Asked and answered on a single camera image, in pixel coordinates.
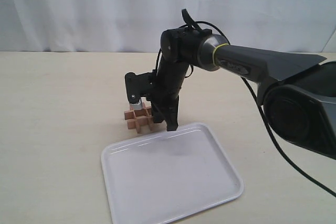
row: robotic arm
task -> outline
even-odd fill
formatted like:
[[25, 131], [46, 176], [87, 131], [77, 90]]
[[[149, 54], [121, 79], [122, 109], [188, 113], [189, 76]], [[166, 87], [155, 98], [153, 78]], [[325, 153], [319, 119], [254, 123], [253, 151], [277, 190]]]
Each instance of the robotic arm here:
[[325, 57], [230, 45], [225, 36], [201, 29], [186, 9], [186, 23], [161, 35], [162, 57], [156, 69], [127, 73], [130, 104], [152, 105], [154, 123], [178, 127], [179, 91], [189, 66], [207, 71], [226, 69], [258, 84], [257, 104], [272, 129], [284, 140], [336, 159], [336, 62]]

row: white curtain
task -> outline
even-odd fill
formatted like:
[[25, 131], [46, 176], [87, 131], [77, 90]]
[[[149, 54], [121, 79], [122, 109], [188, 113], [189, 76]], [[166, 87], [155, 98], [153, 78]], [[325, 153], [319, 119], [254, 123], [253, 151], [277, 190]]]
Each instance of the white curtain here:
[[336, 51], [336, 0], [0, 0], [0, 50], [155, 52], [182, 8], [234, 45]]

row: plastic tray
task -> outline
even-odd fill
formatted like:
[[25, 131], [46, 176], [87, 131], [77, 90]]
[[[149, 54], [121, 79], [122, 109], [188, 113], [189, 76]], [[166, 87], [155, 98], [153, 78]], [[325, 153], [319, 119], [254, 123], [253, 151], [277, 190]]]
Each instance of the plastic tray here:
[[202, 123], [111, 144], [101, 162], [113, 224], [170, 223], [244, 191], [242, 179]]

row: wooden table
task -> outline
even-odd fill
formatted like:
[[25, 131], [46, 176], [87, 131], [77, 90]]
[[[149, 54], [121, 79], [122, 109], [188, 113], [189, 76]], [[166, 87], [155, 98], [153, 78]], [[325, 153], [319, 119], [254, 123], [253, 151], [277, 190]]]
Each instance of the wooden table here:
[[[155, 59], [0, 52], [0, 223], [111, 223], [100, 154], [137, 136], [123, 119], [124, 75], [151, 71]], [[245, 182], [237, 200], [181, 223], [336, 223], [336, 200], [278, 154], [238, 76], [195, 69], [180, 95], [179, 124], [208, 124]], [[279, 141], [336, 190], [335, 160]]]

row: yellow ring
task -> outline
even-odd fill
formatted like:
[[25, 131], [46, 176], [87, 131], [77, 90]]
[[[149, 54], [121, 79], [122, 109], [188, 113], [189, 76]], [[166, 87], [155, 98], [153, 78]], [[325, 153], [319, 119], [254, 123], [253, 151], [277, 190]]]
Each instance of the yellow ring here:
[[215, 62], [215, 53], [216, 53], [217, 49], [220, 48], [220, 47], [222, 47], [222, 46], [226, 46], [226, 45], [228, 45], [228, 43], [220, 44], [217, 47], [215, 47], [215, 49], [213, 50], [213, 52], [212, 52], [212, 61], [213, 61], [214, 64], [216, 64], [216, 62]]

